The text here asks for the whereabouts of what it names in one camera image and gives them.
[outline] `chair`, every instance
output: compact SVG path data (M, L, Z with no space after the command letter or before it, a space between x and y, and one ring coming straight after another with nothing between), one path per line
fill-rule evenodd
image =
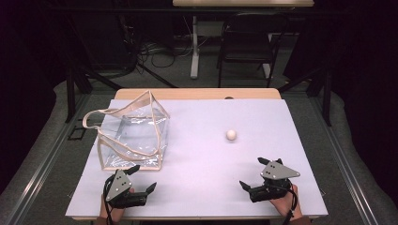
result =
M267 87L271 82L282 36L288 25L288 19L282 14L261 12L240 12L229 17L222 26L222 43L217 61L219 69L219 87L222 82L222 62L269 64L270 73L264 74ZM272 41L269 34L277 35Z

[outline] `clear tote bag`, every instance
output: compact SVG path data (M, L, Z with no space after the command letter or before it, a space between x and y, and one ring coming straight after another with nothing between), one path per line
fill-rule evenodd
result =
M104 114L101 125L89 126L89 117ZM160 170L167 148L170 116L150 91L144 92L122 109L89 112L83 119L85 128L98 131L99 162L103 170Z

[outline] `cable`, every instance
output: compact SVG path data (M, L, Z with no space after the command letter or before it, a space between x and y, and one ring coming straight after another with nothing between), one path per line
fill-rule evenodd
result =
M109 210L109 205L106 202L106 196L108 195L110 184L112 184L112 182L115 179L115 175L113 174L112 176L110 176L106 181L105 181L105 185L103 186L103 193L102 193L102 199L103 199L103 203L105 205L105 210L106 210L106 214L108 215L108 217L106 218L107 220L107 224L113 225L114 221L112 220L112 216L111 216L111 212L112 210Z

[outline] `white ball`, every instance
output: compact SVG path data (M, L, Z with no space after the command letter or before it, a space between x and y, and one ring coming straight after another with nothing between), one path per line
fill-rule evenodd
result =
M227 138L229 141L233 141L234 139L237 138L237 132L234 131L234 130L232 130L232 129L228 130L228 131L226 132L226 138Z

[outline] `human hand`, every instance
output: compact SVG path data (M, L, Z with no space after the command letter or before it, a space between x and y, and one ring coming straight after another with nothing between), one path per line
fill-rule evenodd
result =
M297 199L298 204L296 206L293 216L290 218L290 221L293 221L298 218L302 218L301 208L299 205L299 189L296 185L293 185L293 184L292 184L292 189L298 196L298 199ZM283 198L269 200L269 201L275 206L275 208L278 210L278 212L283 217L286 217L292 207L293 194L290 192L287 192L287 194Z
M130 192L130 193L134 193L134 188L130 188L129 192ZM108 217L108 214L107 214L107 212L106 212L105 203L103 202L103 197L102 197L102 196L103 196L103 195L101 195L101 198L100 198L100 211L99 211L99 217L100 217L100 218L107 218L107 217ZM114 209L111 211L112 221L113 221L113 222L116 222L116 223L119 222L120 219L123 217L124 211L125 211L125 209L117 209L117 208L114 208Z

